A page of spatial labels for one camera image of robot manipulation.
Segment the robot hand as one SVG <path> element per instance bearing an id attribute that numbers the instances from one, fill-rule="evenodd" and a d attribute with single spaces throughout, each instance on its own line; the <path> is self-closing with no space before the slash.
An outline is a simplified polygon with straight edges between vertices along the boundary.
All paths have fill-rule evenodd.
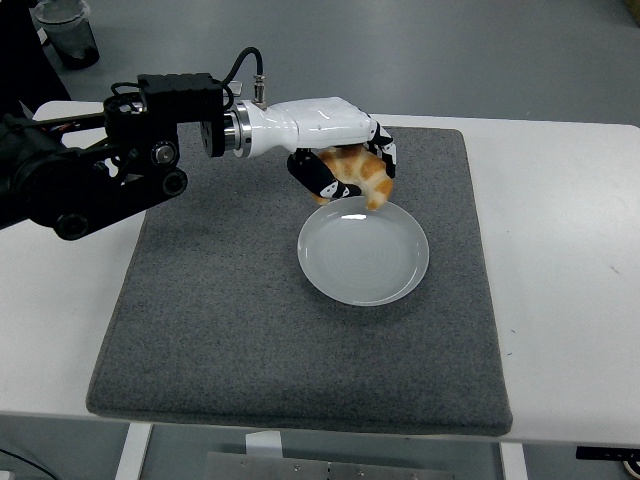
<path id="1" fill-rule="evenodd" d="M 339 97 L 235 107 L 234 153 L 256 157 L 275 147 L 289 153 L 287 169 L 320 205 L 363 195 L 380 208 L 396 174 L 392 136 L 368 114 Z"/>

